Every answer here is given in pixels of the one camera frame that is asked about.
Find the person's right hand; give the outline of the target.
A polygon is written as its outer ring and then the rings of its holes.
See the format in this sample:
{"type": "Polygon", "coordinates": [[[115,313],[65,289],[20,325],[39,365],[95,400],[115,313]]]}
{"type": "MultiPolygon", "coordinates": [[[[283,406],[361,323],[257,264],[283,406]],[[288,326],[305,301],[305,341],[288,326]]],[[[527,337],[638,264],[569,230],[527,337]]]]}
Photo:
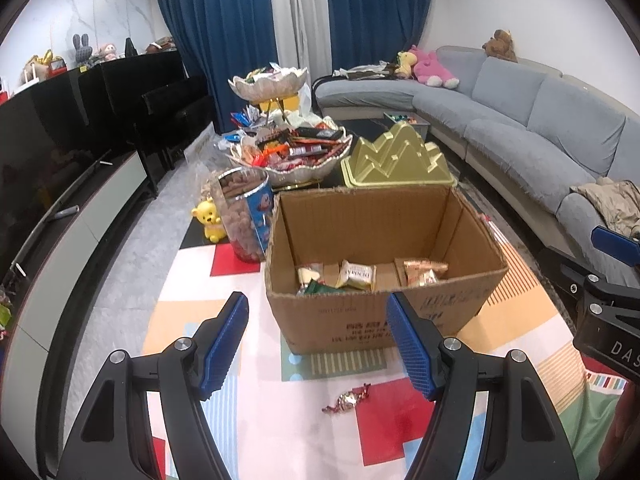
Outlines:
{"type": "Polygon", "coordinates": [[[639,478],[639,387],[627,382],[600,449],[599,479],[639,478]]]}

